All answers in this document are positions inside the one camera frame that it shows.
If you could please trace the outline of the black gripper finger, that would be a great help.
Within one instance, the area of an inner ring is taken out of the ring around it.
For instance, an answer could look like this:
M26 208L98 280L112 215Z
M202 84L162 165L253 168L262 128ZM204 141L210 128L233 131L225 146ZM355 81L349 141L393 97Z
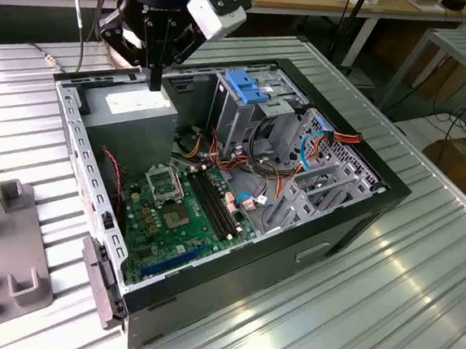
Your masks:
M155 91L161 88L164 70L183 64L206 40L195 22L183 25L180 21L169 20L157 59Z
M98 22L98 31L102 40L123 61L143 71L150 91L155 91L158 65L153 62L145 42L132 31L124 28L124 22L118 11L113 11Z

